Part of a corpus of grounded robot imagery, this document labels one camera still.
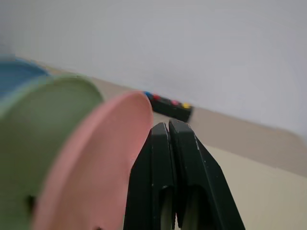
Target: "white wall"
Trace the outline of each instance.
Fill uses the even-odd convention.
[[[0,0],[0,56],[11,53],[9,0]]]
[[[305,0],[11,0],[17,55],[307,140]]]

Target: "pink button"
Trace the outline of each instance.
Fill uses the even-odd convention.
[[[179,101],[172,100],[172,105],[179,105]]]

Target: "round lid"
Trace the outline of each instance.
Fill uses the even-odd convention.
[[[142,92],[96,108],[66,142],[35,208],[34,230],[118,230],[131,168],[152,126]]]
[[[0,58],[0,98],[33,79],[47,78],[48,72],[38,65],[15,57]]]
[[[0,229],[28,228],[27,199],[38,195],[66,138],[101,102],[93,84],[72,75],[36,80],[0,102]]]

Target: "beige table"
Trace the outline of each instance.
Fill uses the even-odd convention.
[[[93,82],[107,99],[130,90]],[[155,124],[167,120],[154,115]],[[298,137],[199,108],[190,125],[220,164],[247,230],[307,229],[307,149]]]

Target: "pink lid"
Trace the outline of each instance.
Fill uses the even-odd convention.
[[[34,230],[118,230],[130,170],[152,119],[142,92],[126,93],[96,108],[53,165],[35,209]]]

